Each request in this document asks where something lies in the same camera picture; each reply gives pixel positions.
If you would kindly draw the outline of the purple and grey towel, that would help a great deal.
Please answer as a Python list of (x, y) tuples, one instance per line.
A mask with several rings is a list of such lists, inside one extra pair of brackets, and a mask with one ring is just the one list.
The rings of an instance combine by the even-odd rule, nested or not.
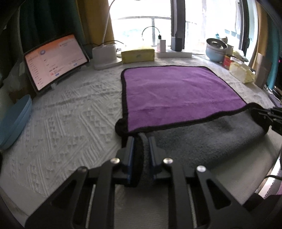
[(121, 73), (122, 118), (116, 133), (136, 139), (132, 176), (152, 183), (149, 137), (165, 156), (184, 167), (214, 169), (252, 147), (268, 132), (256, 120), (257, 103), (247, 103), (203, 66), (149, 66)]

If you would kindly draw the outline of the pale yellow tissue bag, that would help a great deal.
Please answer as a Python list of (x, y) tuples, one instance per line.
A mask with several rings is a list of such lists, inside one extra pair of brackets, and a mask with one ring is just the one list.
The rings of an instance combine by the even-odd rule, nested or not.
[(245, 64), (232, 62), (229, 66), (229, 73), (243, 84), (253, 83), (255, 81), (255, 74)]

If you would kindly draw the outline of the red can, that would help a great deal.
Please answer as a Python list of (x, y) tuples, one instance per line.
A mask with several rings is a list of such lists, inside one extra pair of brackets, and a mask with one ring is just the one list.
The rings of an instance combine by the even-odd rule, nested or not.
[(223, 67), (229, 69), (232, 62), (233, 62), (232, 56), (225, 55), (223, 60)]

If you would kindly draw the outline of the yellow teal curtain right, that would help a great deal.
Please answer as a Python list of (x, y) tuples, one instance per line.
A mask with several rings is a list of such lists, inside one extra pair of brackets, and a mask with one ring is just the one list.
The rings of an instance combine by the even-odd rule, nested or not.
[(251, 68), (260, 76), (259, 87), (274, 89), (281, 57), (281, 2), (255, 1), (258, 16), (258, 39)]

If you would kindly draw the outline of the white patterned tablecloth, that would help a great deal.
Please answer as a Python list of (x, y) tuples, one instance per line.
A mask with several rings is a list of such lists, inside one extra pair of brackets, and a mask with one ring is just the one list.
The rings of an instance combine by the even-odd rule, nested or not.
[[(202, 56), (157, 59), (103, 71), (83, 66), (54, 90), (33, 100), (29, 122), (15, 144), (3, 153), (1, 196), (21, 225), (78, 167), (100, 166), (116, 154), (121, 148), (114, 130), (122, 117), (120, 74), (126, 68), (158, 65), (206, 66), (247, 103), (273, 106), (265, 91), (253, 84), (245, 86), (225, 68)], [(274, 166), (280, 149), (281, 136), (269, 130), (253, 148), (228, 159), (212, 173), (244, 204)], [(163, 218), (167, 202), (160, 194), (136, 193), (140, 198), (139, 220), (133, 218), (130, 206), (135, 196), (129, 194), (134, 192), (125, 193), (125, 188), (117, 187), (115, 228), (167, 228)], [(124, 226), (121, 220), (126, 210), (131, 218)]]

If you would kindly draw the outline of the blue round plate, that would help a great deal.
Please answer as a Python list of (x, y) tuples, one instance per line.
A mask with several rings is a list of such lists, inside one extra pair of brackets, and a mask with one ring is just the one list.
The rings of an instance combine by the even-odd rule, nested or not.
[(20, 136), (32, 112), (32, 99), (29, 94), (19, 99), (1, 121), (1, 150), (10, 148)]

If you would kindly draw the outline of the white power strip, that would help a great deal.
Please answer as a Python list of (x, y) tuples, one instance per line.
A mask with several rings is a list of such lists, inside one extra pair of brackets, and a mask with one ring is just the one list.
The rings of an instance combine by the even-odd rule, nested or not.
[(155, 52), (156, 58), (192, 58), (191, 52), (167, 50), (166, 52)]

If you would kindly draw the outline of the dark power adapter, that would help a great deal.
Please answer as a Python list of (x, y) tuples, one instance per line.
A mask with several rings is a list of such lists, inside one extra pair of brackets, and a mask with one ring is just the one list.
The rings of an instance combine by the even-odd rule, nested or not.
[(171, 37), (171, 50), (182, 51), (182, 38)]

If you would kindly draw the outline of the white charger plug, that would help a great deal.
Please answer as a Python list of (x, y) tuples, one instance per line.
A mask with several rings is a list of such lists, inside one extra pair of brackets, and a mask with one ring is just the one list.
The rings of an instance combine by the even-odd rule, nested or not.
[(166, 40), (159, 40), (159, 43), (158, 43), (158, 52), (166, 52)]

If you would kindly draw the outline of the yellow tissue pack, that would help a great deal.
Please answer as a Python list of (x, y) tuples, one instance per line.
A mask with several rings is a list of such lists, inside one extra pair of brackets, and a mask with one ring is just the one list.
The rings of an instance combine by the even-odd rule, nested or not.
[(136, 49), (123, 51), (121, 53), (121, 58), (123, 64), (154, 61), (155, 51), (154, 49)]

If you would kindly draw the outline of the tablet with orange screen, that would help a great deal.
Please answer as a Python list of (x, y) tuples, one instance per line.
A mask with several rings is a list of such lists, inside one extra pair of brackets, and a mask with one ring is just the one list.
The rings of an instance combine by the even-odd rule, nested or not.
[(34, 91), (40, 94), (90, 59), (71, 34), (33, 48), (24, 54), (23, 61)]

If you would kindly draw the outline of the white desk lamp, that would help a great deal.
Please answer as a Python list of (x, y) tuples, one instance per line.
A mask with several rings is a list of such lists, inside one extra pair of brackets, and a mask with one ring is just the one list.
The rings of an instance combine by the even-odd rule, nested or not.
[(114, 2), (115, 0), (113, 0), (108, 7), (106, 23), (102, 36), (102, 43), (99, 46), (92, 49), (92, 57), (93, 57), (92, 62), (95, 70), (104, 70), (122, 64), (121, 58), (117, 57), (115, 44), (106, 44), (105, 42), (106, 33), (109, 24), (110, 9)]

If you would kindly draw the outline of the yellow curtain left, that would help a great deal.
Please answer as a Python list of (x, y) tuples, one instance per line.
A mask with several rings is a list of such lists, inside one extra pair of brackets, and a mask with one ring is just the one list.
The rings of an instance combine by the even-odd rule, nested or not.
[(85, 43), (101, 45), (114, 40), (111, 19), (109, 17), (105, 38), (103, 38), (109, 13), (109, 2), (106, 0), (76, 1)]

